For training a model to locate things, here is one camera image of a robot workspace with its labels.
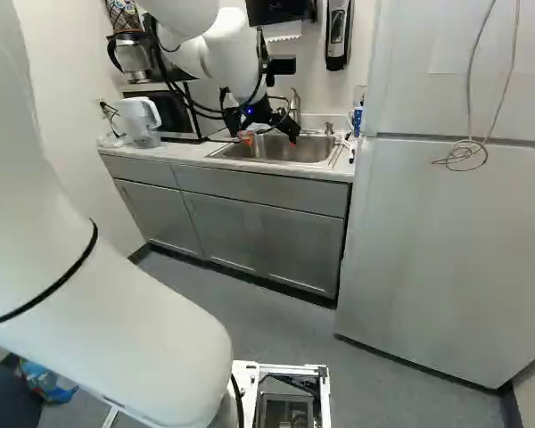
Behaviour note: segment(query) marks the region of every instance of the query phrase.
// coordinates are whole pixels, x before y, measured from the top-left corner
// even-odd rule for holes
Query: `gray floor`
[[[152,253],[141,268],[196,302],[230,333],[235,357],[331,367],[334,428],[503,428],[499,400],[333,337],[333,311]],[[101,427],[106,407],[80,393],[39,428]],[[142,425],[121,417],[116,428]]]

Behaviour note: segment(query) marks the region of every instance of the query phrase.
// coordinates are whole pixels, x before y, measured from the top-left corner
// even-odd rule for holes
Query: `countertop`
[[[229,143],[226,131],[220,131],[214,136],[211,136],[210,139],[216,141],[207,141],[201,144],[163,142],[163,146],[154,149],[136,149],[135,147],[125,145],[120,148],[97,147],[97,150],[102,154],[152,161],[167,161],[177,165],[195,165],[343,183],[352,183],[355,176],[355,165],[349,164],[349,150],[346,148],[342,149],[339,158],[332,168],[308,163],[289,163],[282,165],[207,157],[211,153],[231,144]]]

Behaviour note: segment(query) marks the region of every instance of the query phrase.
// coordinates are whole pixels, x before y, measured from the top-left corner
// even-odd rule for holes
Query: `refrigerator door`
[[[456,173],[449,145],[366,142],[335,332],[497,388],[535,359],[535,148]]]

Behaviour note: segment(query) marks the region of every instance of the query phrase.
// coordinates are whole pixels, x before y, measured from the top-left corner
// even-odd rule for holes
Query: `cabinet base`
[[[227,267],[224,265],[219,265],[218,263],[214,263],[213,261],[202,260],[196,257],[188,256],[186,254],[171,250],[170,248],[165,248],[163,246],[160,246],[156,243],[147,243],[144,247],[147,247],[148,250],[150,251],[155,251],[155,252],[158,252],[159,254],[163,254],[168,257],[171,257],[172,259],[184,261],[185,263],[189,263],[199,268],[210,269],[215,272],[218,272],[219,274],[231,276],[235,279],[245,281],[246,283],[255,284],[260,287],[267,288],[274,292],[280,292],[281,294],[285,294],[295,299],[308,301],[309,303],[313,303],[315,305],[318,305],[324,308],[335,309],[337,306],[336,298],[330,299],[324,296],[320,296],[318,294],[306,292],[304,290],[299,290],[289,285],[280,284],[276,281],[273,281],[267,278],[245,273],[245,272],[242,272],[237,269]]]
[[[133,263],[135,265],[138,265],[149,254],[151,254],[151,245],[146,243],[141,248],[139,248],[137,251],[135,251],[133,254],[128,256],[128,261],[130,261],[131,263]]]

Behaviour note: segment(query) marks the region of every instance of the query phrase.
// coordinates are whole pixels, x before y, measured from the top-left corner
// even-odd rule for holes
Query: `paper towel dispenser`
[[[279,22],[317,21],[317,0],[246,0],[252,27]]]

